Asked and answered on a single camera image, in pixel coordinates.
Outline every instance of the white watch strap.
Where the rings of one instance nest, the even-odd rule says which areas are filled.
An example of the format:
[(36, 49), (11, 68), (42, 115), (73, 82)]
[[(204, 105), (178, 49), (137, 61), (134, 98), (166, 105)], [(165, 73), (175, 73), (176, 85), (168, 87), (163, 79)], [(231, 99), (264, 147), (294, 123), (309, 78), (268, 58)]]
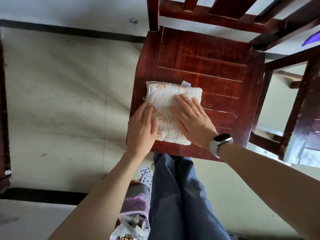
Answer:
[(210, 152), (212, 153), (212, 155), (214, 155), (216, 158), (220, 158), (218, 156), (218, 147), (228, 142), (232, 142), (232, 137), (221, 142), (214, 141), (214, 140), (210, 141)]

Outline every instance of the watch face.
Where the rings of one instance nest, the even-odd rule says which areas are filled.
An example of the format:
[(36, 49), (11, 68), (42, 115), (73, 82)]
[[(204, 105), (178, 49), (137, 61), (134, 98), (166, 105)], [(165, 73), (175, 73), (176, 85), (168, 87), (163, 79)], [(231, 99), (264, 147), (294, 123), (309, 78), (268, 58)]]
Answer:
[(217, 142), (222, 142), (222, 141), (225, 141), (227, 139), (231, 138), (231, 136), (227, 133), (223, 133), (221, 135), (218, 135), (216, 137), (214, 137), (214, 141), (217, 141)]

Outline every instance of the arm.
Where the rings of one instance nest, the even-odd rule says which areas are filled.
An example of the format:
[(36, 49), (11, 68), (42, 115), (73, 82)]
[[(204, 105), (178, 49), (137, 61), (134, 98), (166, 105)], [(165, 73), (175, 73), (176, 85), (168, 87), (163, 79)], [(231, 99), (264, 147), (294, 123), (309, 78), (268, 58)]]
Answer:
[(128, 123), (127, 151), (118, 164), (100, 181), (49, 240), (106, 240), (118, 219), (130, 180), (150, 151), (157, 136), (153, 107), (144, 103)]
[[(172, 107), (178, 126), (192, 143), (210, 151), (218, 135), (196, 98), (176, 96), (185, 113)], [(306, 239), (320, 239), (320, 182), (287, 165), (233, 143), (218, 148), (218, 155), (283, 220)]]

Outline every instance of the hand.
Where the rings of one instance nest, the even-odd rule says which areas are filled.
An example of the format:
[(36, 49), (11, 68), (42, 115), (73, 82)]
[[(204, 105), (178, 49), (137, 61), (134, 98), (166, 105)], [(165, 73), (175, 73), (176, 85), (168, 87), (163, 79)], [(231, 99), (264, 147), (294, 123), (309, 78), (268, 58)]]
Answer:
[(158, 122), (151, 118), (153, 106), (144, 102), (128, 122), (127, 155), (141, 161), (150, 152), (157, 136)]
[(170, 108), (170, 111), (178, 118), (178, 127), (181, 132), (193, 144), (210, 151), (210, 141), (218, 133), (199, 101), (195, 97), (190, 101), (184, 94), (181, 97), (176, 95), (175, 99), (185, 112), (173, 106)]

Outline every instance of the person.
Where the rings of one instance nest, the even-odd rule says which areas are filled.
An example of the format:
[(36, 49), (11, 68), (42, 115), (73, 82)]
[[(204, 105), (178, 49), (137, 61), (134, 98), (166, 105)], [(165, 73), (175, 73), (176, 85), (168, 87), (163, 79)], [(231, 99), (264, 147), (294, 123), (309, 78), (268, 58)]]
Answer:
[[(197, 99), (185, 95), (175, 99), (184, 110), (171, 108), (182, 133), (210, 151), (210, 141), (218, 133)], [(110, 238), (130, 180), (156, 140), (152, 111), (145, 102), (130, 118), (126, 152), (49, 240)], [(232, 142), (219, 146), (217, 154), (302, 237), (320, 239), (319, 181)], [(196, 178), (192, 160), (155, 153), (154, 163), (149, 239), (229, 239)]]

